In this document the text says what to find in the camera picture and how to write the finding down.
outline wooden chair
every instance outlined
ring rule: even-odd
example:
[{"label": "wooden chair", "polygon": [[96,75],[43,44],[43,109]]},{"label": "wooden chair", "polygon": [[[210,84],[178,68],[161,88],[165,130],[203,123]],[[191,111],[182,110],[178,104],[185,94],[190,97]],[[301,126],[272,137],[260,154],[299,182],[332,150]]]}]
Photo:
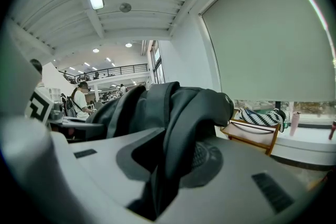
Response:
[{"label": "wooden chair", "polygon": [[242,120],[230,120],[230,123],[221,129],[230,140],[247,143],[265,150],[270,156],[277,139],[280,124],[275,126],[254,125]]}]

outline pink water bottle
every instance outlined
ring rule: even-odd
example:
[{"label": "pink water bottle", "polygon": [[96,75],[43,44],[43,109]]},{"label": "pink water bottle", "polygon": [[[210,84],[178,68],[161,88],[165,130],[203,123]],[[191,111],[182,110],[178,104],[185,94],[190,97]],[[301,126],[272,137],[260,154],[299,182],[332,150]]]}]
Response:
[{"label": "pink water bottle", "polygon": [[332,136],[333,136],[335,130],[336,130],[336,121],[334,121],[334,122],[332,123],[332,126],[331,126],[331,132],[330,132],[330,135],[329,135],[329,140],[332,139]]},{"label": "pink water bottle", "polygon": [[300,120],[300,112],[294,112],[292,116],[292,122],[290,124],[290,131],[289,131],[290,136],[294,135],[296,128],[299,125],[299,120]]}]

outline balcony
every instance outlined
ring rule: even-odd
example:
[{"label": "balcony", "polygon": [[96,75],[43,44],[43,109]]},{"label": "balcony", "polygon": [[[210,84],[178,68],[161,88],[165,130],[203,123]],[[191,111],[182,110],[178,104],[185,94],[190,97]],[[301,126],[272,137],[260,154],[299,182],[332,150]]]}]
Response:
[{"label": "balcony", "polygon": [[113,67],[107,69],[95,70],[92,72],[83,73],[77,76],[67,74],[59,71],[63,76],[71,83],[78,84],[81,81],[93,81],[102,78],[114,77],[117,75],[133,74],[148,71],[147,64],[143,63],[141,65],[133,66],[123,66],[123,67]]}]

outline window shade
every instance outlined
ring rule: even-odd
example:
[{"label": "window shade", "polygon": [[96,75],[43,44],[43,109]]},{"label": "window shade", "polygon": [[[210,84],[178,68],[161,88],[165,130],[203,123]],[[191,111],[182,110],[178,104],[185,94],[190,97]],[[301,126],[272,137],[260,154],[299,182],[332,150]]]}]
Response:
[{"label": "window shade", "polygon": [[308,0],[218,0],[203,19],[232,99],[335,99],[330,44]]}]

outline glass window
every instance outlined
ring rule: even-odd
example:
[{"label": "glass window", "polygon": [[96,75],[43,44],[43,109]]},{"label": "glass window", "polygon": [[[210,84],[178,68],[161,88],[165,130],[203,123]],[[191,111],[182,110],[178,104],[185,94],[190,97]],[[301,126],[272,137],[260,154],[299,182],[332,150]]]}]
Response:
[{"label": "glass window", "polygon": [[[275,108],[275,101],[249,101],[235,100],[235,108],[247,108],[258,113],[267,113]],[[331,102],[286,102],[280,103],[280,109],[283,110],[286,116],[294,112],[300,112],[300,123],[303,124],[332,124],[336,116],[336,101]]]},{"label": "glass window", "polygon": [[152,64],[153,64],[153,73],[154,73],[155,83],[158,83],[158,84],[165,83],[163,69],[162,69],[162,60],[161,60],[161,55],[160,55],[160,50],[159,50],[159,44],[157,41],[155,41],[152,45],[151,59],[152,59]]}]

